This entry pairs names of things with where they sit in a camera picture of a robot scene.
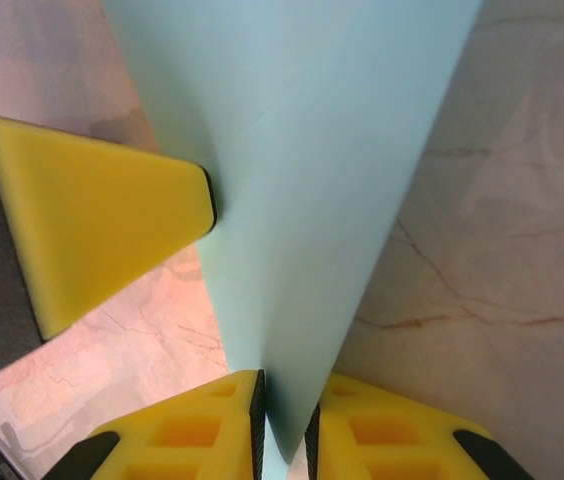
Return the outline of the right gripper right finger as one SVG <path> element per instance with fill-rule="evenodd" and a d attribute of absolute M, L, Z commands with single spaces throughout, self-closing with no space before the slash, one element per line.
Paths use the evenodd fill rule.
<path fill-rule="evenodd" d="M 472 421 L 333 373 L 305 432 L 311 479 L 529 479 Z"/>

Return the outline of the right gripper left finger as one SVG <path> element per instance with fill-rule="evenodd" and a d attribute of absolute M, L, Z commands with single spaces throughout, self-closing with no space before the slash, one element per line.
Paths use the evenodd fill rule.
<path fill-rule="evenodd" d="M 105 423 L 64 455 L 66 479 L 260 479 L 266 380 L 242 370 Z"/>

